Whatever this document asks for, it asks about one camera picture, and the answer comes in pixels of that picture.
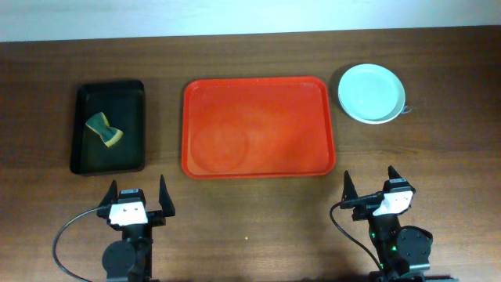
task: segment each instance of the green sponge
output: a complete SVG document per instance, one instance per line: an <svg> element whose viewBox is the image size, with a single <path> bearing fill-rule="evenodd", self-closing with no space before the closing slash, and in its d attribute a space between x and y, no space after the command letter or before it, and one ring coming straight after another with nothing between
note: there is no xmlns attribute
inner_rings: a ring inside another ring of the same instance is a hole
<svg viewBox="0 0 501 282"><path fill-rule="evenodd" d="M94 114L85 122L85 125L93 132L99 134L107 147L113 146L124 135L120 129L110 127L110 123L108 123L103 113Z"/></svg>

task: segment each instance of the plate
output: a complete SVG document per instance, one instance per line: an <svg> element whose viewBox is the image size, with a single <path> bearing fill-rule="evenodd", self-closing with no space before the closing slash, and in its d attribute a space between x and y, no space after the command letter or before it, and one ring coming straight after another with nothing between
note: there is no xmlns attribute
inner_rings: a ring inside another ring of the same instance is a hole
<svg viewBox="0 0 501 282"><path fill-rule="evenodd" d="M346 114L372 125L393 120L405 106L405 90L400 80L375 64L360 64L346 71L337 93Z"/></svg>

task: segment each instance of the wooden table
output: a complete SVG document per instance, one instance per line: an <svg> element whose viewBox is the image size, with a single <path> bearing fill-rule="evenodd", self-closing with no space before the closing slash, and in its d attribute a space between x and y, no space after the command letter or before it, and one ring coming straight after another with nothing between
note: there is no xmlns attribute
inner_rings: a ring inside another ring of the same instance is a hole
<svg viewBox="0 0 501 282"><path fill-rule="evenodd" d="M164 174L177 215L153 231L163 281L285 281L366 275L369 256L330 222L349 170L360 195L388 165L417 189L401 223L435 237L429 274L501 277L501 28L461 27L0 44L0 277L71 281L51 256L56 231L95 207L111 181L159 208ZM385 125L336 102L347 67L377 63L402 80L411 114ZM331 89L337 164L324 177L195 181L180 165L184 87L197 78L315 75ZM146 167L82 177L69 169L75 89L138 78L146 87ZM367 222L341 225L370 245ZM102 219L63 235L63 263L104 280L101 255L119 240Z"/></svg>

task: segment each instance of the plastic tray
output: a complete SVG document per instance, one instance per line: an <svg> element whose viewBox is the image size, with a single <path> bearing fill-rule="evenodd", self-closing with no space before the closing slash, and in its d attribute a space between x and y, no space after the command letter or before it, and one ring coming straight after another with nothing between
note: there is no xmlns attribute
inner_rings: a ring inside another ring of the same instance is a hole
<svg viewBox="0 0 501 282"><path fill-rule="evenodd" d="M204 79L185 90L182 168L194 179L325 175L329 98L314 77Z"/></svg>
<svg viewBox="0 0 501 282"><path fill-rule="evenodd" d="M110 125L124 132L108 148L85 122L103 112ZM140 81L81 86L73 129L70 169L79 175L137 172L145 162L145 93Z"/></svg>

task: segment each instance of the orange tray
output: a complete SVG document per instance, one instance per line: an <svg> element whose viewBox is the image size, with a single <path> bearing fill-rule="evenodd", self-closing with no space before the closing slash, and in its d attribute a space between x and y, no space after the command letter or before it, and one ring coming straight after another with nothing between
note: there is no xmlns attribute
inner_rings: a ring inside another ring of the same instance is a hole
<svg viewBox="0 0 501 282"><path fill-rule="evenodd" d="M182 169L194 179L325 175L336 161L314 77L204 79L185 90Z"/></svg>

